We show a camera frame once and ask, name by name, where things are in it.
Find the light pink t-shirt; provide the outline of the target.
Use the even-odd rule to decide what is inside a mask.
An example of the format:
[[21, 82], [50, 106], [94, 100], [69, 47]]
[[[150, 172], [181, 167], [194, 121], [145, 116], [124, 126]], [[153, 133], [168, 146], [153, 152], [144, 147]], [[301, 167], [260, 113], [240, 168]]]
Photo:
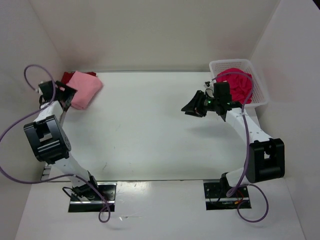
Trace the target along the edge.
[[75, 71], [67, 86], [76, 90], [71, 106], [77, 110], [85, 110], [104, 85], [95, 72]]

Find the dark red t-shirt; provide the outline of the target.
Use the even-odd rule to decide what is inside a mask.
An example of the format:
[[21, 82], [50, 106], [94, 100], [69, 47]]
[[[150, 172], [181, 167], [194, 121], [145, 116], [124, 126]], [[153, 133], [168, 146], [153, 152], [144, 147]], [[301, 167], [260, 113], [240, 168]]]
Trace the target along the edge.
[[[66, 85], [71, 80], [71, 78], [74, 75], [74, 73], [75, 73], [74, 71], [73, 72], [66, 72], [65, 71], [63, 73], [62, 78], [61, 78], [61, 82]], [[90, 76], [94, 76], [94, 77], [97, 76], [97, 73], [93, 72], [93, 71], [86, 72], [85, 74], [90, 75]]]

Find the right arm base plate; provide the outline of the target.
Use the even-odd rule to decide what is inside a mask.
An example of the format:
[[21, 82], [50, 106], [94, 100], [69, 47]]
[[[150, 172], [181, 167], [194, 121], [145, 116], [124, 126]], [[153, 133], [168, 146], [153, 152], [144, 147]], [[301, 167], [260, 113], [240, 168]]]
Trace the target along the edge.
[[236, 210], [238, 207], [240, 209], [252, 208], [249, 192], [246, 187], [240, 187], [231, 197], [226, 196], [221, 184], [217, 180], [204, 181], [203, 188], [207, 211]]

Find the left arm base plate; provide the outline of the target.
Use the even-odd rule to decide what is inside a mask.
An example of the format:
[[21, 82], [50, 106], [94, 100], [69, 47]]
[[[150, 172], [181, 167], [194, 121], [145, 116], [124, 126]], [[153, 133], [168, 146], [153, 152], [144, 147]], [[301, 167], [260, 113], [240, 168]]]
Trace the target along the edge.
[[[117, 183], [98, 181], [97, 186], [99, 192], [109, 204], [110, 211], [114, 212]], [[94, 193], [92, 199], [77, 196], [74, 192], [68, 193], [68, 195], [71, 196], [68, 207], [69, 213], [98, 213], [104, 207], [104, 201], [96, 193]]]

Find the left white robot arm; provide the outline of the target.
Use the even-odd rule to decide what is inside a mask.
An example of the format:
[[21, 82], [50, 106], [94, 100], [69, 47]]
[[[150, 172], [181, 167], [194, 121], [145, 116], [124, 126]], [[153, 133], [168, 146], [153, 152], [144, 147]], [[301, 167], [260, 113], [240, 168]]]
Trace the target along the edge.
[[60, 81], [43, 82], [38, 87], [40, 113], [33, 122], [23, 127], [36, 159], [67, 175], [78, 198], [96, 199], [100, 187], [93, 175], [72, 156], [71, 143], [63, 130], [66, 113], [77, 91]]

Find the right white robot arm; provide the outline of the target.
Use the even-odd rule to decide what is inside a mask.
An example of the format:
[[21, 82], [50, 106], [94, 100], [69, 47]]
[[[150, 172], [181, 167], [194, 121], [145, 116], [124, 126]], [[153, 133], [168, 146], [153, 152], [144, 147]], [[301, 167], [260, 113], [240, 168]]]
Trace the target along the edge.
[[185, 115], [203, 118], [214, 112], [228, 123], [246, 144], [246, 157], [242, 168], [224, 173], [219, 191], [232, 196], [241, 185], [283, 178], [285, 175], [285, 144], [280, 138], [265, 133], [247, 114], [243, 105], [231, 101], [229, 95], [209, 97], [198, 90], [182, 109]]

